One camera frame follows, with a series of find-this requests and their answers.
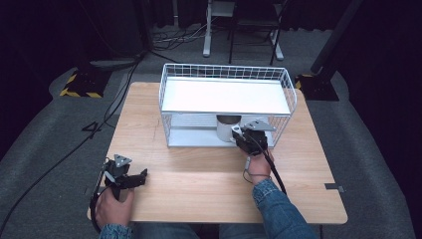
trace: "white wire basket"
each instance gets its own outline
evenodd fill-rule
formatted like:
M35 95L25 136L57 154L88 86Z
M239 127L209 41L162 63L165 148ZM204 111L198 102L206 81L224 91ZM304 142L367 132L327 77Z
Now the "white wire basket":
M241 116L275 128L266 131L274 147L297 105L285 68L165 64L159 107L168 146L236 146L217 136L218 115Z

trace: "chair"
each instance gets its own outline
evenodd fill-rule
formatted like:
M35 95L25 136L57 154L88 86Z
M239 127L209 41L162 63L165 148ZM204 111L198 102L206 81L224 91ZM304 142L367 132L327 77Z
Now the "chair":
M273 49L270 65L273 65L280 37L280 20L283 13L283 11L277 10L275 2L280 3L282 9L284 9L288 1L289 0L236 0L229 31L229 38L231 40L229 64L232 63L234 45L262 46L263 43L269 41ZM252 32L266 31L268 34L264 42L245 44L234 41L235 32L239 30Z

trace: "denim sleeve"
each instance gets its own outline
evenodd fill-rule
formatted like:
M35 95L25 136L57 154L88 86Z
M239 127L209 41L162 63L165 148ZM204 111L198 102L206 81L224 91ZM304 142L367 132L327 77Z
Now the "denim sleeve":
M268 238L317 238L298 208L270 179L253 189Z
M118 224L107 224L100 233L100 239L130 239L131 229Z

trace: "table top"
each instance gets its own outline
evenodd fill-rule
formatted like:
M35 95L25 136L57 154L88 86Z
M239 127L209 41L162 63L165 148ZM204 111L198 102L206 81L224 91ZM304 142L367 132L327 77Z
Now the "table top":
M131 220L261 222L253 186L242 176L246 158L239 148L167 147L158 89L158 83L131 84L107 153L131 158L129 174L148 168L146 184L135 189ZM325 188L334 179L305 99L297 93L297 109L272 149L276 168L308 223L345 223L339 192Z

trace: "jeans jacket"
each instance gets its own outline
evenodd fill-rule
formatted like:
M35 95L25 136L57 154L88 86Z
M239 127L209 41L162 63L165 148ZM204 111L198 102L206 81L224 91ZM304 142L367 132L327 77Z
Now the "jeans jacket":
M252 196L260 210L267 237L270 239L317 238L298 208L270 179L258 183ZM106 225L100 238L130 238L131 229L117 224Z

